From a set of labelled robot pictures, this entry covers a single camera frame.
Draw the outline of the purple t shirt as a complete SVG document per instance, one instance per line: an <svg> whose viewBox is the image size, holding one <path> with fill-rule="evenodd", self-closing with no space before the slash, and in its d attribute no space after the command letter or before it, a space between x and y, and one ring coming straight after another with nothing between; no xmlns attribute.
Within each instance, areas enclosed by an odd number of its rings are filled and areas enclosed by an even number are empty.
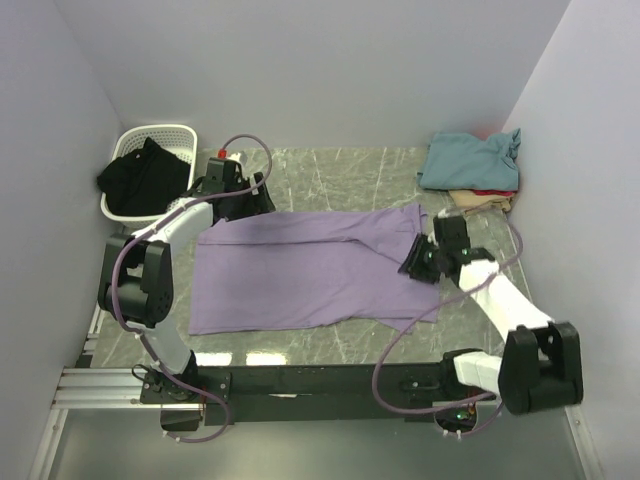
<svg viewBox="0 0 640 480"><path fill-rule="evenodd" d="M420 313L433 321L438 287L399 271L425 219L414 203L220 221L197 239L188 332L309 329L350 318L401 329Z"/></svg>

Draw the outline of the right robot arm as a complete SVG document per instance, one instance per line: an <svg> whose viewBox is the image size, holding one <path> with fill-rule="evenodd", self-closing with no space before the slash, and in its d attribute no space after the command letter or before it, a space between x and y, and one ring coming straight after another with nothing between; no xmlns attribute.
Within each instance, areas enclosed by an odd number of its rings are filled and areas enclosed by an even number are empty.
<svg viewBox="0 0 640 480"><path fill-rule="evenodd" d="M501 355L480 350L448 352L439 387L460 399L473 387L499 397L522 415L576 405L584 398L580 336L569 322L555 322L509 280L503 264L484 247L474 247L461 215L437 216L433 232L420 234L399 271L436 284L450 279L497 329Z"/></svg>

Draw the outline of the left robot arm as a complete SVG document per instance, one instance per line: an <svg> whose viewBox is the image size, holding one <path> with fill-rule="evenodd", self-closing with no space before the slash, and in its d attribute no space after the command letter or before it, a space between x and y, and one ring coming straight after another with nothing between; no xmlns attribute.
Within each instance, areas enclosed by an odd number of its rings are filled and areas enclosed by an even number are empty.
<svg viewBox="0 0 640 480"><path fill-rule="evenodd" d="M174 301L172 257L221 220L273 212L266 186L272 167L269 159L265 172L249 178L239 161L211 158L206 174L167 213L146 228L115 234L106 243L99 306L139 339L151 358L148 382L164 387L176 401L193 399L200 378L194 352L169 318Z"/></svg>

